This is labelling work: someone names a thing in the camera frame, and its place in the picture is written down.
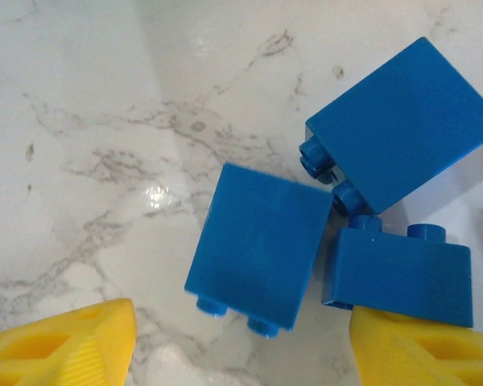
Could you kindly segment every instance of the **blue duplo block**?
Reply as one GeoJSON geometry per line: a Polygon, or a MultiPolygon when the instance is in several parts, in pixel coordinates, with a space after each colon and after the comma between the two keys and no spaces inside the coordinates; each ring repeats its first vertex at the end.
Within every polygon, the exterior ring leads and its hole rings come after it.
{"type": "Polygon", "coordinates": [[[335,209],[378,214],[483,144],[483,98],[421,38],[306,126],[304,168],[316,179],[338,165],[347,178],[335,209]]]}
{"type": "Polygon", "coordinates": [[[274,337],[295,323],[324,236],[333,195],[225,164],[184,288],[197,306],[230,307],[274,337]]]}
{"type": "Polygon", "coordinates": [[[332,243],[322,302],[472,327],[470,249],[446,243],[438,225],[410,225],[397,236],[382,233],[378,217],[351,217],[332,243]]]}

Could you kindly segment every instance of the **plastic toy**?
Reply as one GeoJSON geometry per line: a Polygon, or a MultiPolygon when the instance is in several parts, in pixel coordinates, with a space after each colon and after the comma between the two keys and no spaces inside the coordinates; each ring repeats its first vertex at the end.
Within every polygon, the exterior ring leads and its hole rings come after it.
{"type": "Polygon", "coordinates": [[[378,217],[358,215],[338,232],[323,303],[473,326],[469,248],[446,243],[445,229],[437,225],[410,225],[407,236],[381,230],[378,217]]]}
{"type": "Polygon", "coordinates": [[[313,178],[338,165],[343,216],[378,214],[483,144],[483,98],[421,38],[309,118],[313,178]]]}
{"type": "Polygon", "coordinates": [[[333,195],[225,164],[185,289],[199,309],[230,307],[268,338],[291,330],[299,311],[333,195]]]}
{"type": "Polygon", "coordinates": [[[363,386],[483,386],[483,334],[359,306],[349,331],[363,386]]]}
{"type": "Polygon", "coordinates": [[[0,332],[0,386],[121,386],[136,342],[117,299],[0,332]]]}

